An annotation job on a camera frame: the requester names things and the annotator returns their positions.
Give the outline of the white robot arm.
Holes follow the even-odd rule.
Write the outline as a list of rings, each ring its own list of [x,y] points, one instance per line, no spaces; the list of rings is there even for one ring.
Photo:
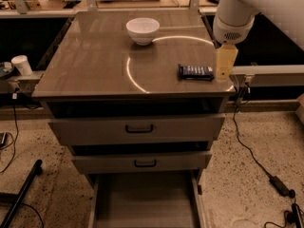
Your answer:
[[[229,78],[243,42],[261,12],[301,49],[304,49],[304,0],[219,0],[213,22],[221,43],[215,57],[216,78]]]

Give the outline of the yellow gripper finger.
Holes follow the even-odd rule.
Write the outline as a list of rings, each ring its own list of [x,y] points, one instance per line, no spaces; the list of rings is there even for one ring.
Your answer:
[[[235,45],[224,44],[217,49],[217,53],[216,53],[217,79],[226,80],[229,78],[237,56],[238,56],[238,49]]]

